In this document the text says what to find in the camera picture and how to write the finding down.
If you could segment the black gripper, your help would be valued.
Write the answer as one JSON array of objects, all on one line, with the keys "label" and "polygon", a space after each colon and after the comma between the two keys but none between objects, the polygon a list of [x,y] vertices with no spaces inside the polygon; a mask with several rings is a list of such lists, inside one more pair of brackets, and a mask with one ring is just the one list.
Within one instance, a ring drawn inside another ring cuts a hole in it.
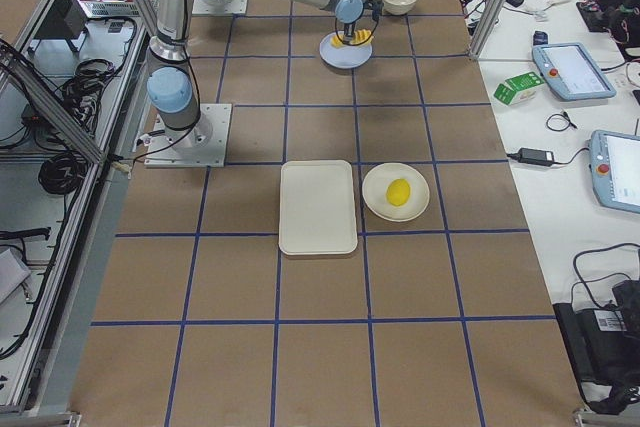
[{"label": "black gripper", "polygon": [[[384,8],[383,0],[364,0],[362,16],[369,15],[374,23],[380,21]],[[341,44],[352,45],[355,39],[355,23],[345,23],[343,25]]]}]

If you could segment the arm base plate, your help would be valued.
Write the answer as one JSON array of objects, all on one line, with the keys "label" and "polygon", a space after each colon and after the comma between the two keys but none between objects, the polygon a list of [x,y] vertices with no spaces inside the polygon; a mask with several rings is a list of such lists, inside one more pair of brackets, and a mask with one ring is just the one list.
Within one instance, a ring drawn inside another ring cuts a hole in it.
[{"label": "arm base plate", "polygon": [[194,0],[194,16],[244,15],[248,0]]},{"label": "arm base plate", "polygon": [[159,114],[155,130],[163,130],[147,143],[143,158],[149,168],[223,167],[232,116],[231,104],[201,104],[200,119],[194,129],[176,145],[182,133],[167,130]]}]

